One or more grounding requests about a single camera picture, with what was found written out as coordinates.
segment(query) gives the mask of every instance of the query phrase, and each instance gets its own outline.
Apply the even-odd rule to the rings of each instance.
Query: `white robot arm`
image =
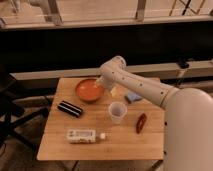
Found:
[[[213,170],[213,99],[205,92],[170,85],[124,71],[116,56],[100,67],[100,83],[115,82],[165,109],[164,171]]]

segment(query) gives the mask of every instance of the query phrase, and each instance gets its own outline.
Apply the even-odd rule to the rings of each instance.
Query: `wooden table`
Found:
[[[75,95],[75,86],[83,78],[61,78],[46,123],[38,152],[38,160],[143,160],[163,158],[164,111],[143,99],[128,104],[124,95],[127,89],[116,85],[111,97],[108,91],[93,104],[87,104]],[[57,109],[62,101],[68,101],[84,109],[79,119]],[[127,104],[128,113],[121,125],[115,125],[108,114],[112,101]],[[142,112],[147,122],[140,134],[135,125]],[[96,129],[105,132],[107,139],[96,144],[69,144],[66,140],[68,129]]]

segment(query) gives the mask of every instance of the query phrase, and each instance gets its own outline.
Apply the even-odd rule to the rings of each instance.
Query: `bowl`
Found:
[[[96,83],[95,78],[88,78],[77,84],[75,92],[82,101],[92,103],[103,96],[104,88],[100,84]]]

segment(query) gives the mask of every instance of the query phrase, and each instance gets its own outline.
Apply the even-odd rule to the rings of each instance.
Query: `paper cup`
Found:
[[[109,105],[109,114],[115,124],[120,124],[127,113],[127,107],[122,102],[113,102]]]

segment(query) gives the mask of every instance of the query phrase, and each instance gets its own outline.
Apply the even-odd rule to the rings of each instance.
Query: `black chair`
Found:
[[[47,117],[48,109],[42,108],[25,117],[17,119],[14,122],[11,120],[11,115],[21,117],[24,113],[24,108],[18,106],[13,101],[15,99],[29,96],[30,93],[26,88],[24,88],[13,76],[0,68],[0,117],[4,116],[4,120],[0,121],[0,148],[4,144],[7,137],[10,135],[31,149],[37,149],[35,144],[31,143],[29,140],[18,134],[15,129],[36,116],[42,115]]]

